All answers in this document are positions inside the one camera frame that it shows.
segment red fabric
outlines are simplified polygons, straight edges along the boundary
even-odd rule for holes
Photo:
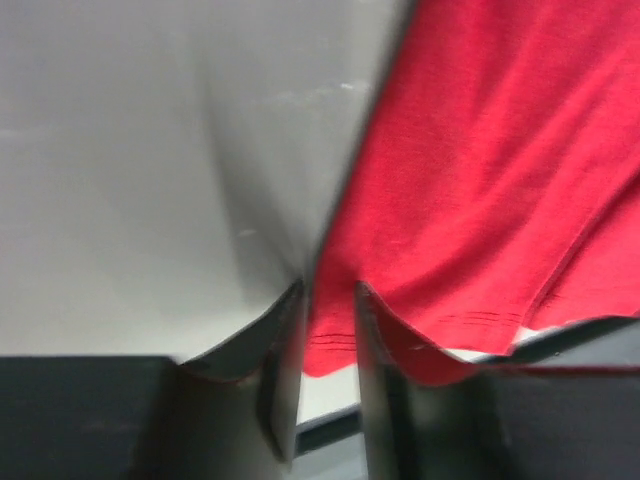
[[[355,361],[353,287],[505,353],[640,309],[640,0],[421,0],[324,251],[305,371]]]

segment white surface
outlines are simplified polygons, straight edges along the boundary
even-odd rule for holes
[[[311,262],[404,5],[0,2],[0,353],[186,358],[262,313]],[[303,418],[348,376],[305,380]]]

